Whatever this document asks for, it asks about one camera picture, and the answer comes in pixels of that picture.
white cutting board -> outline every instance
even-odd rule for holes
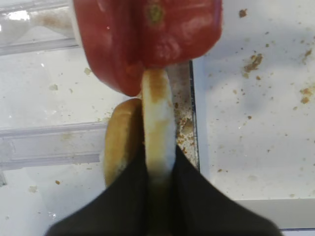
[[[223,3],[193,62],[201,172],[281,228],[315,228],[315,1]]]

tomato slice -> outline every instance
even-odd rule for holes
[[[144,66],[130,10],[133,0],[74,0],[84,51],[93,73],[129,96],[140,92]]]
[[[146,67],[165,67],[205,54],[221,36],[221,0],[135,0]]]

red tomato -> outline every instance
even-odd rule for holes
[[[74,0],[84,51],[93,73],[129,96],[140,92],[144,67],[132,20],[132,0]]]
[[[146,67],[165,67],[200,57],[221,36],[221,0],[134,2]]]

bread slice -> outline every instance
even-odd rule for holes
[[[144,140],[142,102],[138,98],[118,105],[107,125],[104,151],[105,184],[112,184],[137,154]]]
[[[164,70],[150,69],[143,74],[142,106],[149,175],[149,235],[166,235],[171,173],[175,163],[176,125],[172,91]]]

